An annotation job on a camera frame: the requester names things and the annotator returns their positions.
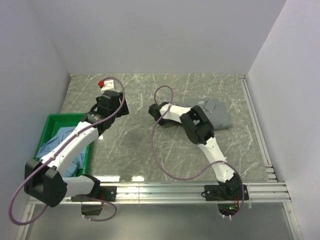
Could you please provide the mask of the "grey long sleeve shirt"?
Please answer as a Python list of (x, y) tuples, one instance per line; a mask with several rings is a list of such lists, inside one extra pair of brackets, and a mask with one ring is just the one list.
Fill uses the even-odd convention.
[(224, 130), (233, 127), (225, 103), (216, 98), (188, 98), (185, 101), (177, 102), (176, 105), (190, 108), (199, 106), (210, 120), (215, 130)]

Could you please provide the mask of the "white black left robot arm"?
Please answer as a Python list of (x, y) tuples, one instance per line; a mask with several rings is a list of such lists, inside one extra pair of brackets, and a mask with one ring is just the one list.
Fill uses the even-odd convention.
[(64, 174), (76, 157), (109, 129), (116, 118), (128, 114), (124, 94), (106, 90), (62, 143), (40, 160), (30, 159), (25, 164), (24, 192), (52, 208), (64, 198), (77, 195), (96, 201), (101, 195), (101, 182), (97, 178), (88, 174), (64, 177)]

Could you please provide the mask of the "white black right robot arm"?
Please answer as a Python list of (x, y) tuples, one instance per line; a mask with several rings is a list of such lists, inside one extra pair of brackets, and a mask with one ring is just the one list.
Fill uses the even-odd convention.
[(163, 126), (169, 122), (180, 123), (189, 141), (199, 147), (209, 161), (209, 165), (195, 176), (177, 177), (165, 170), (156, 156), (154, 146), (152, 146), (152, 155), (159, 168), (167, 176), (175, 180), (188, 181), (199, 177), (206, 170), (212, 168), (218, 182), (221, 200), (234, 200), (236, 197), (242, 201), (249, 199), (248, 190), (243, 184), (240, 174), (227, 162), (215, 138), (213, 124), (200, 106), (182, 107), (165, 101), (161, 104), (152, 104), (148, 113), (156, 121), (152, 134), (155, 133), (158, 125)]

